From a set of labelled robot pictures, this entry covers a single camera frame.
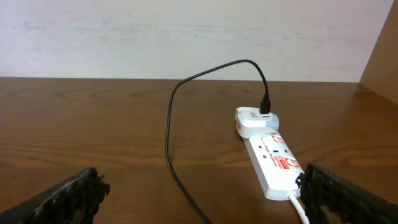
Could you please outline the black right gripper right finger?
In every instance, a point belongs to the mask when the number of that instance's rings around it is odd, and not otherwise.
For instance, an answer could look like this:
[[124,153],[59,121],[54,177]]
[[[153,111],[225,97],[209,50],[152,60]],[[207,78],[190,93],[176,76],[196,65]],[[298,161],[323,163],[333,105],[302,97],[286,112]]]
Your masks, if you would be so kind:
[[309,163],[296,178],[310,223],[397,224],[397,205]]

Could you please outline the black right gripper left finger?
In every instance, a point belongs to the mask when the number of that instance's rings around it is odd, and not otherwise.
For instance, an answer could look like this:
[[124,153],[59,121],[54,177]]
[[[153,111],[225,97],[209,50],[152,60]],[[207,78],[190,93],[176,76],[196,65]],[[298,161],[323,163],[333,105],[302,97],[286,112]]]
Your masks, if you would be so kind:
[[93,224],[110,185],[94,167],[1,212],[5,224]]

